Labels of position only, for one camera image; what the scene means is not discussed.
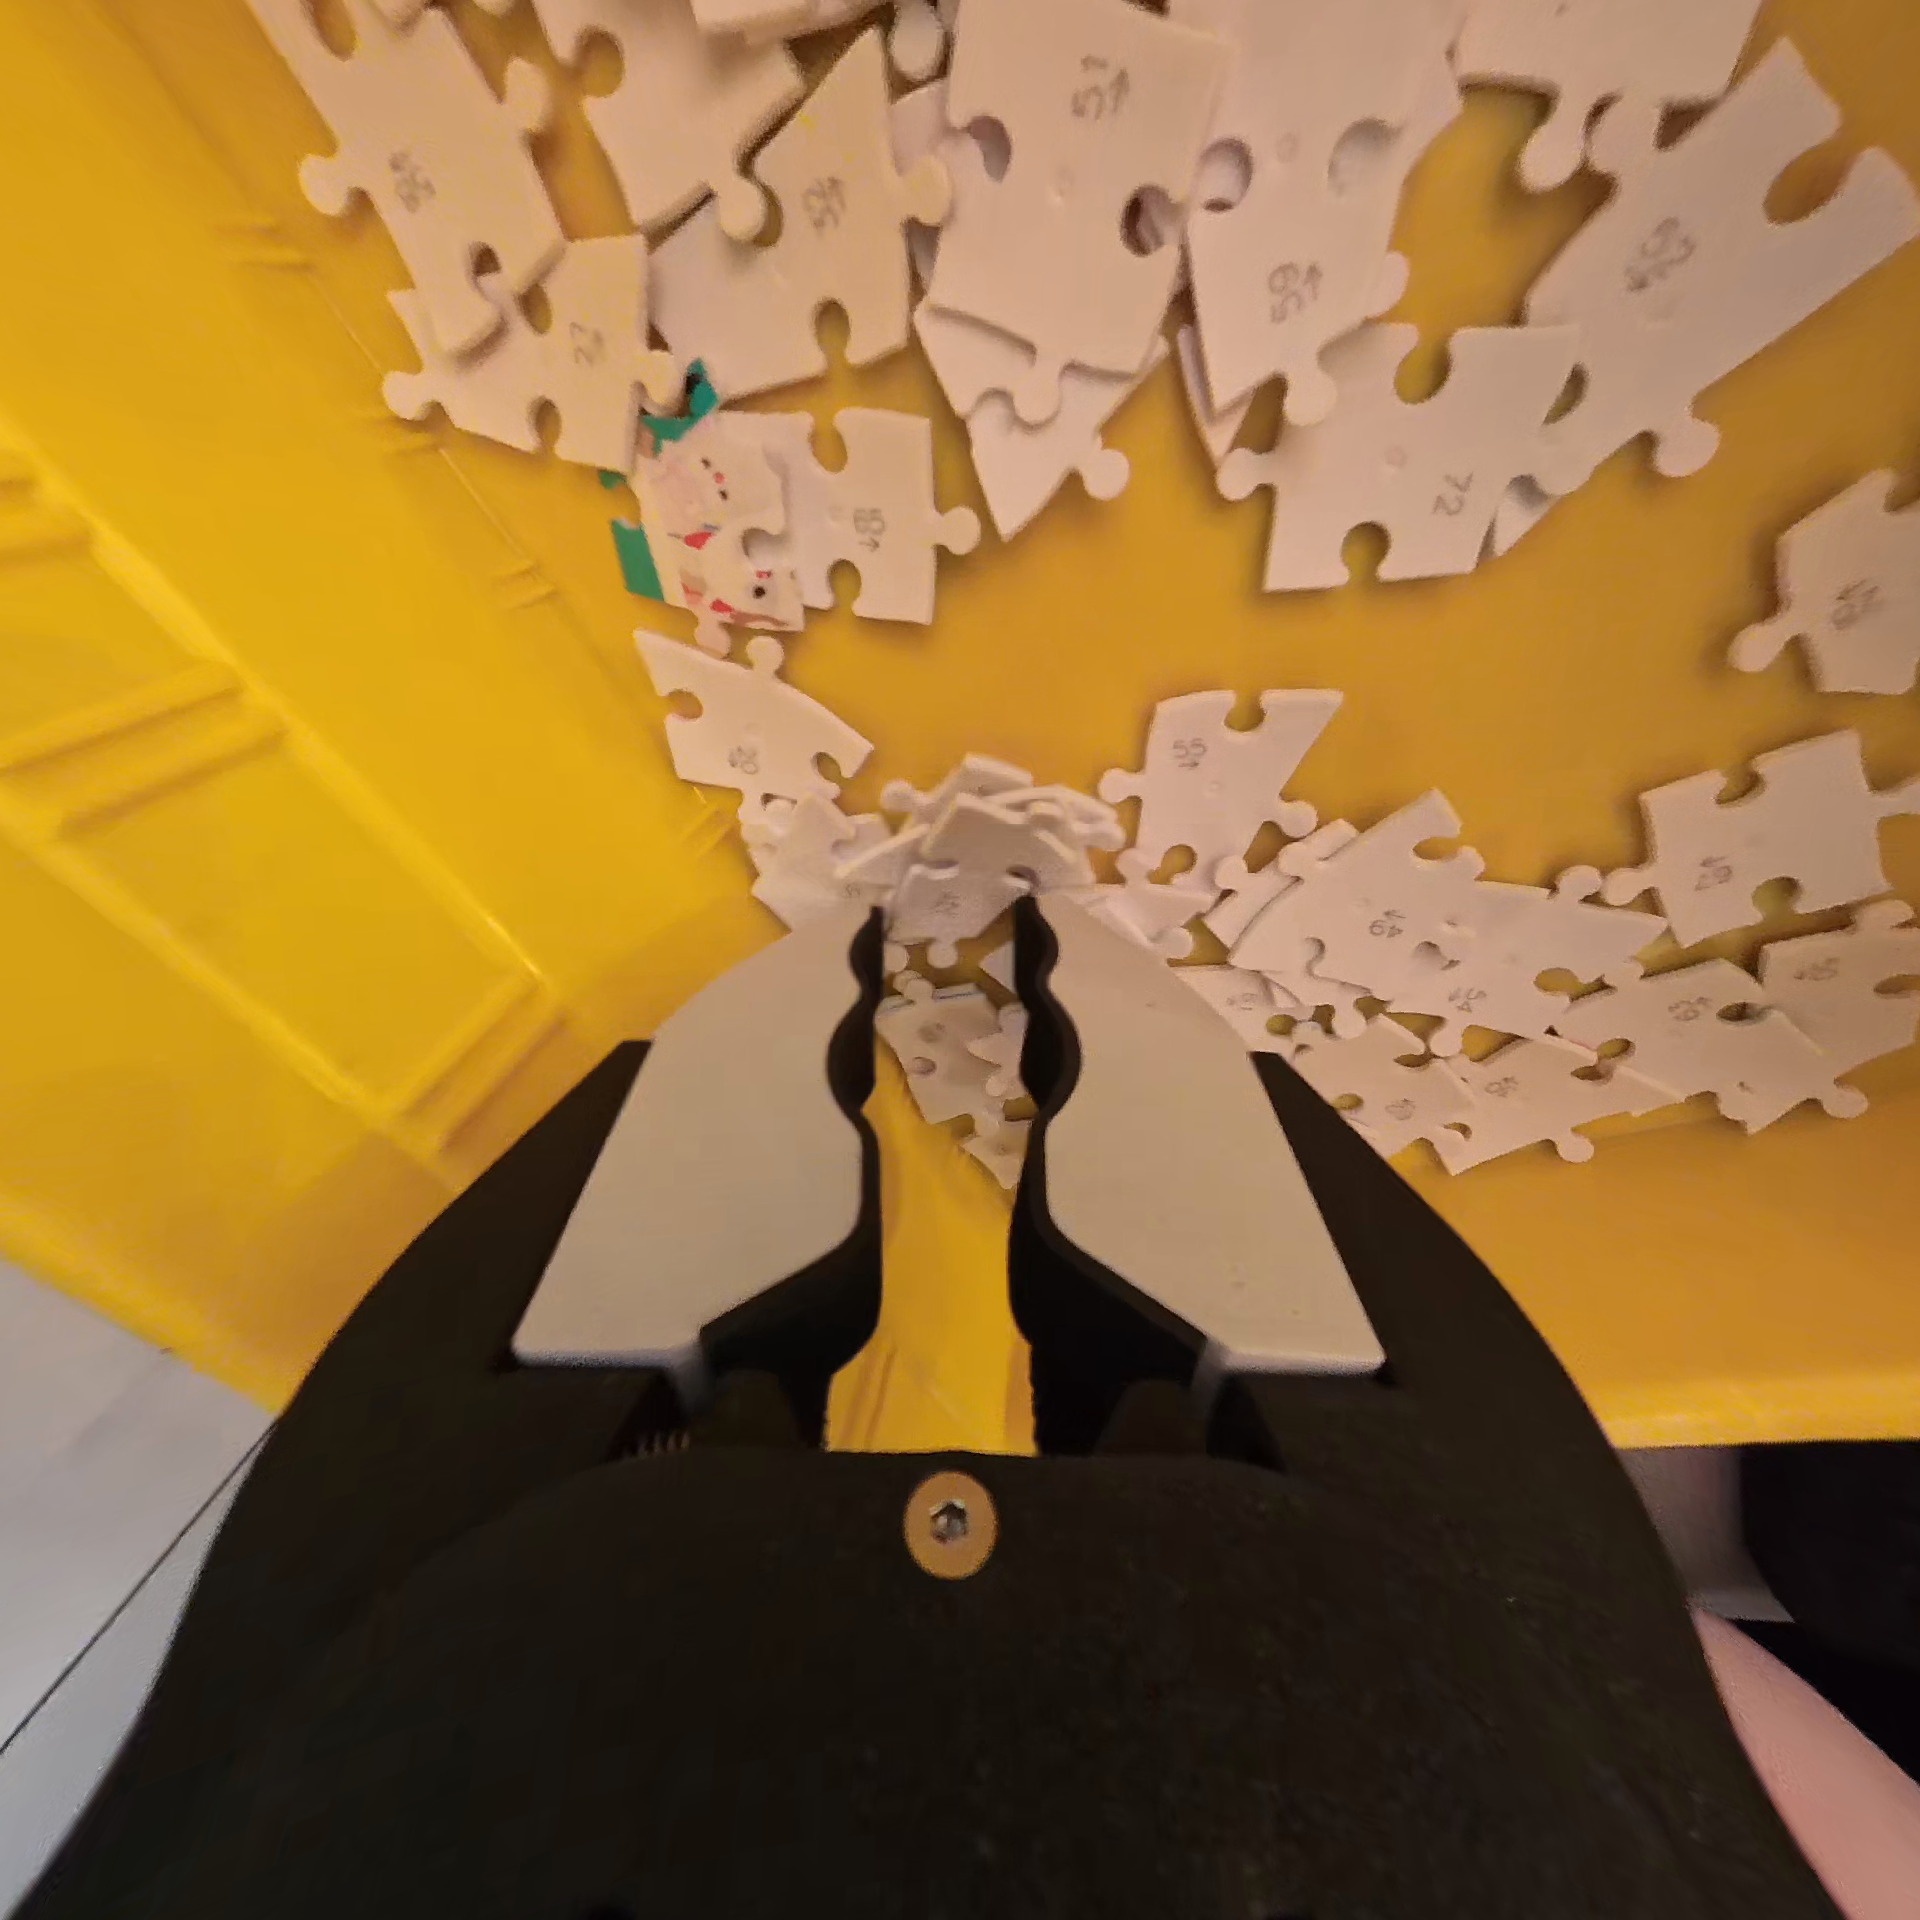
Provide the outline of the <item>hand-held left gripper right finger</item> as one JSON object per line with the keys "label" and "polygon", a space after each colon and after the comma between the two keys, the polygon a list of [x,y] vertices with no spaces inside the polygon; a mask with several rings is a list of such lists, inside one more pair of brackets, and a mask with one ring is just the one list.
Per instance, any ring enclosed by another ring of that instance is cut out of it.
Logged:
{"label": "hand-held left gripper right finger", "polygon": [[1228,1380],[1371,1380],[1385,1351],[1239,1036],[1065,893],[1017,902],[1012,1324],[1036,1441],[1102,1441],[1136,1389],[1194,1421]]}

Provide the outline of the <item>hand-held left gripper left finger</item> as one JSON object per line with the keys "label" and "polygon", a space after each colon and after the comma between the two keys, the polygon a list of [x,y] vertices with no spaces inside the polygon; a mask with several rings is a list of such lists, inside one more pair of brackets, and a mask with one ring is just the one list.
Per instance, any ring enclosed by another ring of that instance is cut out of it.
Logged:
{"label": "hand-held left gripper left finger", "polygon": [[769,1374],[826,1441],[882,1303],[879,994],[882,910],[832,907],[659,1017],[517,1324],[523,1362],[658,1369],[690,1416]]}

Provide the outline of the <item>yellow plastic bin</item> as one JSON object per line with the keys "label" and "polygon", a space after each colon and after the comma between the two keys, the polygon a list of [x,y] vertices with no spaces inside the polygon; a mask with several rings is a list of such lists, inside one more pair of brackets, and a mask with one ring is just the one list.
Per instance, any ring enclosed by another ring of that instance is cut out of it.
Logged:
{"label": "yellow plastic bin", "polygon": [[[589,468],[400,421],[405,258],[319,215],[334,132],[245,7],[3,7],[3,1250],[285,1403],[309,1356],[553,1097],[781,926],[735,795],[672,778]],[[1626,864],[1641,791],[1911,694],[1779,655],[1776,539],[1866,468],[1911,495],[1911,247],[1700,399],[1714,461],[1621,443],[1464,577],[1259,591],[1176,368],[1127,494],[1073,478],[943,562],[935,625],[806,618],[784,674],[874,737],[851,805],[956,752],[1090,791],[1147,710],[1327,686],[1327,818],[1447,791],[1505,881]],[[1911,1047],[1866,1113],[1710,1098],[1447,1176],[1614,1443],[1911,1434]],[[1023,1443],[1005,1201],[892,1066],[892,1292],[839,1443]]]}

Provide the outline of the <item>pile of puzzle pieces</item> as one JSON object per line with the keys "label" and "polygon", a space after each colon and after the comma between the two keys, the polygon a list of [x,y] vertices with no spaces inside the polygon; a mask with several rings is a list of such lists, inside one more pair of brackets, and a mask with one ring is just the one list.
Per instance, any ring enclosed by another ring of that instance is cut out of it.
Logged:
{"label": "pile of puzzle pieces", "polygon": [[[627,202],[569,237],[532,139],[549,77],[485,79],[445,7],[245,7],[334,154],[317,213],[367,202],[409,270],[413,368],[380,399],[549,453],[627,494],[635,632],[672,773],[735,795],[752,902],[806,926],[832,864],[893,833],[845,811],[866,737],[784,686],[781,632],[832,606],[928,625],[975,512],[935,495],[928,421],[735,407],[922,351],[997,539],[1058,485],[1118,495],[1109,416],[1176,364],[1220,495],[1264,494],[1264,591],[1458,577],[1621,443],[1710,461],[1700,399],[1911,247],[1911,182],[1863,154],[1779,224],[1779,172],[1835,130],[1789,42],[1743,77],[1753,7],[532,7]],[[1714,1098],[1736,1127],[1855,1119],[1855,1072],[1911,1043],[1911,907],[1855,734],[1641,795],[1643,858],[1492,881],[1438,795],[1320,825],[1286,785],[1333,688],[1163,694],[1102,773],[1127,844],[1058,892],[1168,962],[1246,1047],[1292,1057],[1376,1155],[1447,1172]],[[965,949],[892,942],[879,1036],[919,1113],[1017,1183],[1023,1012],[935,985]]]}

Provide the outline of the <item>black quilted pad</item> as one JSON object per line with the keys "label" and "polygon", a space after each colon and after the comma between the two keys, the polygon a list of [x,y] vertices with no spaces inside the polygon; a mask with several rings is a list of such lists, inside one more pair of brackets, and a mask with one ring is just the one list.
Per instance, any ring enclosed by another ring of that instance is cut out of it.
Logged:
{"label": "black quilted pad", "polygon": [[1920,1675],[1920,1441],[1743,1443],[1736,1531],[1818,1652]]}

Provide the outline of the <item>person's leg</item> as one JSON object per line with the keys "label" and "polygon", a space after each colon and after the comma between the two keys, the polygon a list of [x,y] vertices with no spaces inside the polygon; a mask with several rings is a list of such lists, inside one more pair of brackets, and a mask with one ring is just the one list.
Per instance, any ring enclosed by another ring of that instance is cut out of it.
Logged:
{"label": "person's leg", "polygon": [[1851,1920],[1920,1916],[1920,1785],[1743,1626],[1689,1611],[1725,1719]]}

